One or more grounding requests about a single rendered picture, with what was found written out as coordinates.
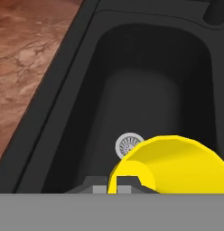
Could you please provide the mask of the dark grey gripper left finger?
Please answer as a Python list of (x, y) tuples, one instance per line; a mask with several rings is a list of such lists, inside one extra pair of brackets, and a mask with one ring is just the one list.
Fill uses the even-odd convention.
[(107, 176), (87, 176), (78, 187), (68, 191), (69, 194), (106, 194)]

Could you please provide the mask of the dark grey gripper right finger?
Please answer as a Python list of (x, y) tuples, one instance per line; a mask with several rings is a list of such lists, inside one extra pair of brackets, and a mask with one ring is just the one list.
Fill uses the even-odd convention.
[(157, 194), (157, 191), (143, 186), (137, 176), (118, 176), (117, 194)]

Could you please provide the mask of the yellow cup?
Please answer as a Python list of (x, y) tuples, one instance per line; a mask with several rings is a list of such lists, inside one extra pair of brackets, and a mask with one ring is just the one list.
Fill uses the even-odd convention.
[(120, 177), (137, 177), (160, 194), (224, 194), (224, 161), (179, 135), (159, 135), (129, 151), (110, 173), (109, 194), (117, 193)]

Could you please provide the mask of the silver sink drain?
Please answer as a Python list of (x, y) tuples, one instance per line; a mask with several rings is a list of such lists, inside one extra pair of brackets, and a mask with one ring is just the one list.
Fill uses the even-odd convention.
[(115, 151), (117, 156), (122, 159), (131, 150), (133, 150), (144, 138), (140, 134), (136, 133), (124, 133), (121, 134), (115, 143)]

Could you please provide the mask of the black sink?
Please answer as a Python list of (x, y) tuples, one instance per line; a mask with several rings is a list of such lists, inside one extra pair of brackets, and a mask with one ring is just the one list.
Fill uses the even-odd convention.
[(0, 160), (0, 193), (66, 193), (117, 138), (180, 135), (224, 161), (224, 23), (210, 0), (83, 0)]

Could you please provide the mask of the black tap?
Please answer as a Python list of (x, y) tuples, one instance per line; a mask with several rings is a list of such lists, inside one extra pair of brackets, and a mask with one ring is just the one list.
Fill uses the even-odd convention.
[(210, 0), (203, 20), (210, 25), (221, 25), (224, 23), (224, 0)]

